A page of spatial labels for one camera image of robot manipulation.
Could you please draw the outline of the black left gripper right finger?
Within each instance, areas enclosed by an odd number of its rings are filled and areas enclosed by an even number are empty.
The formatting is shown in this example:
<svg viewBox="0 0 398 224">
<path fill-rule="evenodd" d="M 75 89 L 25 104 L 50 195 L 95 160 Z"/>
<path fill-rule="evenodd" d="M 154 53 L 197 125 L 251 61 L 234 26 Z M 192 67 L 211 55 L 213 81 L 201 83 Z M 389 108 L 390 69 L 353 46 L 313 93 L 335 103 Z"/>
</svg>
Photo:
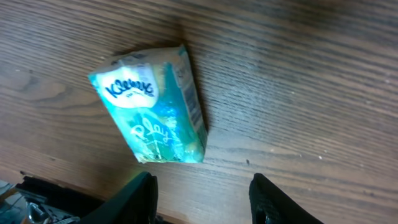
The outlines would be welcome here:
<svg viewBox="0 0 398 224">
<path fill-rule="evenodd" d="M 260 173 L 250 183 L 249 201 L 253 224 L 323 224 Z"/>
</svg>

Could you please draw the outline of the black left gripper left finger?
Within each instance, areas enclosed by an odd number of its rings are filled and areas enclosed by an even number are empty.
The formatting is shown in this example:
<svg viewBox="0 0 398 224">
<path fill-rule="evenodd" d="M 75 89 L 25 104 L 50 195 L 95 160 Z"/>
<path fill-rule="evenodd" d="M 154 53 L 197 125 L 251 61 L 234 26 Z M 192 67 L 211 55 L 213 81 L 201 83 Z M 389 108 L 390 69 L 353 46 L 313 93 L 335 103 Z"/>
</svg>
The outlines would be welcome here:
<svg viewBox="0 0 398 224">
<path fill-rule="evenodd" d="M 154 224 L 157 215 L 157 177 L 142 172 L 114 197 L 83 217 L 81 224 Z"/>
</svg>

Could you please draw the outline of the teal tissue pack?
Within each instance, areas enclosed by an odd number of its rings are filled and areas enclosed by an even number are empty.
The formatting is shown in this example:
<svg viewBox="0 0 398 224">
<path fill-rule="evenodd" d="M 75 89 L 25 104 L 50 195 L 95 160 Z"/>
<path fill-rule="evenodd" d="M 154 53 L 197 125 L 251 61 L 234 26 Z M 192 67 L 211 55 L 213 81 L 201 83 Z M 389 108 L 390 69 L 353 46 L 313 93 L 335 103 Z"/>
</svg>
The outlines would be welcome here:
<svg viewBox="0 0 398 224">
<path fill-rule="evenodd" d="M 88 79 L 139 162 L 203 162 L 207 131 L 184 45 L 111 57 Z"/>
</svg>

